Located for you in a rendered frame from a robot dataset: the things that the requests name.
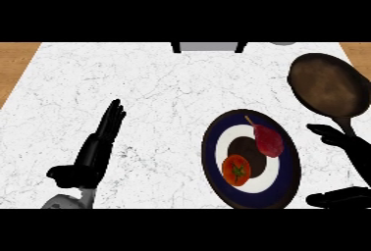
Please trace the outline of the blue and white plate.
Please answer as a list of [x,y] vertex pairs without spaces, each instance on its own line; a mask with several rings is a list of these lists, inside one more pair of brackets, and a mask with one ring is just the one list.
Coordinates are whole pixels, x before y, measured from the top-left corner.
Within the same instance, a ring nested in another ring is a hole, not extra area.
[[[278,157],[261,155],[255,128],[246,117],[280,133],[284,150]],[[224,161],[234,154],[241,155],[255,167],[252,178],[241,186],[233,186],[222,174]],[[299,154],[292,137],[268,115],[239,109],[215,119],[203,136],[202,163],[212,188],[231,207],[283,209],[290,204],[302,177]]]

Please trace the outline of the dark brown frying pan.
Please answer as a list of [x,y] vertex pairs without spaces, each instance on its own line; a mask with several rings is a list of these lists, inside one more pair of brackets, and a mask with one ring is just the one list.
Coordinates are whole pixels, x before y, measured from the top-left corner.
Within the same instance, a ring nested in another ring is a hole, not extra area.
[[355,67],[333,55],[304,54],[290,65],[287,83],[305,107],[355,136],[351,119],[371,106],[371,81]]

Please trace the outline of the red tomato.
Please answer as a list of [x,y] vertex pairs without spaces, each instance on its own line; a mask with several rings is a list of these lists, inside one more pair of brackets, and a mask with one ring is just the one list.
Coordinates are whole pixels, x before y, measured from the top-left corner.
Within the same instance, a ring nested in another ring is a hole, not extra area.
[[233,186],[243,186],[252,178],[250,162],[241,155],[231,155],[222,163],[222,175]]

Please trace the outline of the dark red pear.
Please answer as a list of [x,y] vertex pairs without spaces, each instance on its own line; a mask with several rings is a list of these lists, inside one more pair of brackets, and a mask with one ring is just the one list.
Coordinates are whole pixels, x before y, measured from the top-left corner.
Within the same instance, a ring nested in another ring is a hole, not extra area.
[[250,117],[246,117],[249,123],[255,128],[258,149],[270,158],[277,158],[284,151],[283,137],[280,133],[253,122]]

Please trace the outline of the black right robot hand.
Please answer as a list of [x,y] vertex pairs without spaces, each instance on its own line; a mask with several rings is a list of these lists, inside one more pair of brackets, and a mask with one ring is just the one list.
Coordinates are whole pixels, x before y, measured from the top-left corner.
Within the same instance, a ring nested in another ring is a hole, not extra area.
[[324,209],[371,208],[371,144],[358,136],[349,136],[330,125],[308,124],[308,129],[318,134],[323,142],[343,149],[354,168],[367,187],[352,186],[326,193],[311,194],[307,202]]

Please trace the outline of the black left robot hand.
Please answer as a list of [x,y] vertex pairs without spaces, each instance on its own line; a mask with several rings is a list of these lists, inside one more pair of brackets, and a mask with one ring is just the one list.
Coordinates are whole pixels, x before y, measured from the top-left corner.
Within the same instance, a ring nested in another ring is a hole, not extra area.
[[55,180],[60,188],[95,189],[104,179],[116,137],[126,117],[120,100],[111,101],[100,127],[85,141],[73,165],[55,166],[46,176]]

